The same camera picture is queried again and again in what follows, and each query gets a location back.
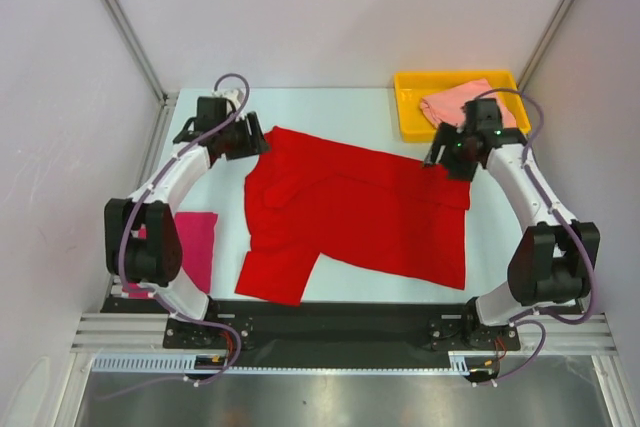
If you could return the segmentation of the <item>red t shirt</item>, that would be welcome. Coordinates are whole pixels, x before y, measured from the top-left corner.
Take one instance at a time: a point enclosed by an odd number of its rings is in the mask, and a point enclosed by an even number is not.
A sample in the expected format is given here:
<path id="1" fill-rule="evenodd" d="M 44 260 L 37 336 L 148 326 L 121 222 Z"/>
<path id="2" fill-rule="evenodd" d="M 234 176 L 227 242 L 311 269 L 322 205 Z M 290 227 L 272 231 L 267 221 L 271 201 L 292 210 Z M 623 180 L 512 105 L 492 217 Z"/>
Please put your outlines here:
<path id="1" fill-rule="evenodd" d="M 441 165 L 275 127 L 247 175 L 236 293 L 300 304 L 320 256 L 462 290 L 470 184 Z"/>

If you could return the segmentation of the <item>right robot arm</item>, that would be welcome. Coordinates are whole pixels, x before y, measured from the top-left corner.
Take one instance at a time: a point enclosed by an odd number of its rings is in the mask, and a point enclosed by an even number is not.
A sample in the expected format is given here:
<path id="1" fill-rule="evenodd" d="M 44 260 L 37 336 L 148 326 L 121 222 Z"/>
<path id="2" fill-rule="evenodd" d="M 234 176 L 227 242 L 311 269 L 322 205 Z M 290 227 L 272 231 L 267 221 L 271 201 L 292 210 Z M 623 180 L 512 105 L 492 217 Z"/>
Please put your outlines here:
<path id="1" fill-rule="evenodd" d="M 469 303 L 463 340 L 484 348 L 497 326 L 530 315 L 579 325 L 595 312 L 595 265 L 600 232 L 580 221 L 544 179 L 533 153 L 533 136 L 509 128 L 490 92 L 465 103 L 461 126 L 443 122 L 424 166 L 442 166 L 452 180 L 471 181 L 483 168 L 498 183 L 519 222 L 522 238 L 507 267 L 507 279 Z"/>

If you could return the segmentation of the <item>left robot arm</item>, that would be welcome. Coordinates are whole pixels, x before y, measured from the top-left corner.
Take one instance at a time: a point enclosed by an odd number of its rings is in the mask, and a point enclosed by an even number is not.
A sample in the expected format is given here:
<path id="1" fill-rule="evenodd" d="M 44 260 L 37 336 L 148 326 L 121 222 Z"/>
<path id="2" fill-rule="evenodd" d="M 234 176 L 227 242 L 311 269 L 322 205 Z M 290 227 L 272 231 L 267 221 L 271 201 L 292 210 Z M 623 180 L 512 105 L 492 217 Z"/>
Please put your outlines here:
<path id="1" fill-rule="evenodd" d="M 237 89 L 199 97 L 166 164 L 128 197 L 113 198 L 104 208 L 107 269 L 119 278 L 122 292 L 150 297 L 188 320 L 187 336 L 202 347 L 219 339 L 221 323 L 207 313 L 209 296 L 184 270 L 174 213 L 220 158 L 238 160 L 269 150 L 257 114 L 243 112 L 248 97 Z"/>

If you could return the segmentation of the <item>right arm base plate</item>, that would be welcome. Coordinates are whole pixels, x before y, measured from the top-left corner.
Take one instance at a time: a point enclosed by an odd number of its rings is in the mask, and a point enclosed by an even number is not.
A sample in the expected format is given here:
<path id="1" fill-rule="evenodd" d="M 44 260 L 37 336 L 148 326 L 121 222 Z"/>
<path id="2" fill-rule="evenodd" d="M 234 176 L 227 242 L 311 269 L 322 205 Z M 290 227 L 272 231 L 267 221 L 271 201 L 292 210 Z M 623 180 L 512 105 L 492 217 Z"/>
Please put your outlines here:
<path id="1" fill-rule="evenodd" d="M 509 326 L 485 326 L 460 315 L 442 315 L 431 319 L 426 331 L 426 346 L 434 351 L 493 351 L 521 348 L 518 333 Z"/>

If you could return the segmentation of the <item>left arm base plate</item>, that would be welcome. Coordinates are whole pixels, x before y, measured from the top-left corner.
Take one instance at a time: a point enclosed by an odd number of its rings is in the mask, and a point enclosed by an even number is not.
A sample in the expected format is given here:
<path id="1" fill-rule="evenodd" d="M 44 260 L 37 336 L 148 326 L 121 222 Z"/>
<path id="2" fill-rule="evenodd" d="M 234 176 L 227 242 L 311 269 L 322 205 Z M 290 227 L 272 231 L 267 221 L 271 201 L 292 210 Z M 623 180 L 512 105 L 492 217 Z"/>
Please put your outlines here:
<path id="1" fill-rule="evenodd" d="M 181 314 L 170 314 L 166 322 L 162 346 L 173 350 L 235 350 L 243 341 L 252 347 L 254 322 L 248 315 L 225 312 L 215 301 L 203 320 L 187 320 Z"/>

